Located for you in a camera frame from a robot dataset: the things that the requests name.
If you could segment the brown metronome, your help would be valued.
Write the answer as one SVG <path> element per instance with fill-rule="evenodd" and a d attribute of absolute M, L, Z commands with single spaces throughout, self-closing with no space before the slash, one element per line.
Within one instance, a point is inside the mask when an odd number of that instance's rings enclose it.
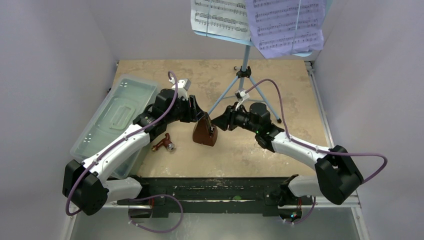
<path fill-rule="evenodd" d="M 192 141 L 213 147 L 216 144 L 218 138 L 218 130 L 214 124 L 212 124 L 211 118 L 207 112 L 204 116 L 195 124 L 192 132 Z"/>

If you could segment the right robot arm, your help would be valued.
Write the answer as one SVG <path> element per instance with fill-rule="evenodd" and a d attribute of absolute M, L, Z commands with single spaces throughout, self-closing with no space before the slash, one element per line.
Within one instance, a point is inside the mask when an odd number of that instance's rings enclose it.
<path fill-rule="evenodd" d="M 229 105 L 211 122 L 223 131 L 240 127 L 253 132 L 263 149 L 291 157 L 315 171 L 314 176 L 295 174 L 286 179 L 280 186 L 280 206 L 292 204 L 304 196 L 325 197 L 331 203 L 341 205 L 364 183 L 362 174 L 344 147 L 310 146 L 307 141 L 287 136 L 284 129 L 272 123 L 264 103 L 255 102 L 249 110 L 243 105 Z"/>

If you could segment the purple paper sheet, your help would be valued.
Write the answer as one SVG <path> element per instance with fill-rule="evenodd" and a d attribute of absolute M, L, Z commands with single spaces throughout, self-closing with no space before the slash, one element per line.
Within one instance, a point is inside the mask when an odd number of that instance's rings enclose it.
<path fill-rule="evenodd" d="M 324 48 L 325 0 L 247 0 L 250 40 L 266 59 Z"/>

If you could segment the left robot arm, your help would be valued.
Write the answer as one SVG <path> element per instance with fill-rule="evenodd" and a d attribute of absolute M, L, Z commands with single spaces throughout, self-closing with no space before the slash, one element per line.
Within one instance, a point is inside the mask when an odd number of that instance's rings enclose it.
<path fill-rule="evenodd" d="M 154 103 L 147 105 L 109 145 L 82 162 L 71 160 L 65 166 L 62 193 L 67 198 L 66 214 L 73 216 L 84 212 L 90 216 L 106 203 L 126 199 L 138 205 L 146 203 L 149 191 L 140 180 L 135 176 L 110 180 L 112 172 L 164 133 L 169 124 L 197 123 L 205 116 L 195 95 L 185 97 L 174 89 L 162 89 Z"/>

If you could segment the light blue music stand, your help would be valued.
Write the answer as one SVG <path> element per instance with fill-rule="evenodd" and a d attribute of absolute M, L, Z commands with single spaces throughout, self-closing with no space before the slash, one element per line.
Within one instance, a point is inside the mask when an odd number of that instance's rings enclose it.
<path fill-rule="evenodd" d="M 333 1 L 326 0 L 326 2 L 327 2 L 327 5 L 326 5 L 326 15 L 327 15 Z M 252 78 L 252 71 L 251 71 L 251 68 L 249 67 L 249 57 L 250 57 L 251 49 L 256 48 L 254 46 L 253 42 L 251 41 L 251 39 L 249 41 L 246 41 L 246 40 L 238 40 L 238 39 L 233 39 L 233 38 L 230 38 L 230 37 L 224 37 L 224 36 L 213 35 L 213 34 L 206 35 L 202 32 L 197 32 L 197 31 L 194 31 L 194 30 L 193 30 L 193 32 L 195 34 L 203 36 L 203 37 L 209 37 L 209 38 L 213 38 L 213 39 L 224 40 L 224 41 L 233 42 L 233 43 L 237 43 L 237 44 L 241 44 L 241 45 L 245 46 L 242 65 L 241 65 L 241 67 L 235 67 L 235 70 L 237 71 L 237 76 L 234 78 L 234 80 L 232 80 L 232 82 L 229 84 L 227 89 L 221 94 L 221 96 L 218 98 L 218 100 L 214 103 L 214 105 L 212 106 L 213 110 L 216 108 L 218 103 L 221 102 L 222 99 L 227 98 L 227 93 L 234 86 L 235 83 L 239 84 L 238 85 L 239 89 L 243 88 L 245 79 L 248 79 L 252 84 L 256 83 L 255 80 Z M 306 53 L 300 53 L 300 54 L 294 54 L 294 55 L 285 55 L 285 56 L 280 56 L 280 57 L 290 57 L 290 58 L 294 58 L 294 59 L 302 59 L 306 62 L 311 62 L 311 61 L 314 61 L 317 58 L 319 52 L 320 52 L 320 50 L 319 51 L 306 52 Z"/>

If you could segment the white sheet music page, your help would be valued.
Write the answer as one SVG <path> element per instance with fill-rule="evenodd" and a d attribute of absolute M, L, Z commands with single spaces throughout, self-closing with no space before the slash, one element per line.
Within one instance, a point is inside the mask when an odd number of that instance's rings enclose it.
<path fill-rule="evenodd" d="M 251 33 L 244 0 L 191 0 L 193 31 L 249 41 Z"/>

